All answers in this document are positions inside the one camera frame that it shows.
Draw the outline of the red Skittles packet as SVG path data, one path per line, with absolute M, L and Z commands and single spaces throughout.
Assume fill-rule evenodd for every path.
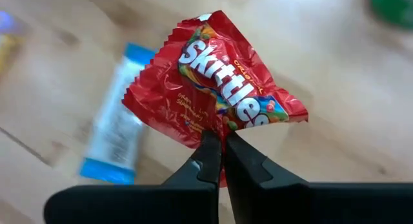
M 224 138 L 235 130 L 308 119 L 304 104 L 275 84 L 220 10 L 178 23 L 127 88 L 123 104 L 189 148 L 200 146 L 204 130 Z

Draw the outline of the yellow sour candy packet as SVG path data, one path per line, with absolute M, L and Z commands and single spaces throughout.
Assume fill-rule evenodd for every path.
M 23 37 L 13 34 L 0 34 L 0 75 L 7 69 L 13 54 L 23 42 Z

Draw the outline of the blue silver candy bar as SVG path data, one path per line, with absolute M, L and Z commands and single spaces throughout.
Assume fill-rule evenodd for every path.
M 17 29 L 17 22 L 11 14 L 0 10 L 0 34 L 15 33 Z
M 146 125 L 122 104 L 122 99 L 153 56 L 147 48 L 126 44 L 94 120 L 80 176 L 124 185 L 134 183 L 139 142 Z

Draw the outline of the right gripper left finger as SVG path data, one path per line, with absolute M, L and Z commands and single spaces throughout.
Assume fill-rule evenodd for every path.
M 46 224 L 218 224 L 221 140 L 201 144 L 160 185 L 78 185 L 45 203 Z

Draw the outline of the green soda can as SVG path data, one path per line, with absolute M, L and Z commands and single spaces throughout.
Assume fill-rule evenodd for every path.
M 388 24 L 413 30 L 413 0 L 369 0 L 372 13 Z

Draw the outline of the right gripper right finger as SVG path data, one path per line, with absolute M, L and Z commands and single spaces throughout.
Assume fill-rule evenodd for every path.
M 236 224 L 413 224 L 413 183 L 309 182 L 235 132 L 224 165 Z

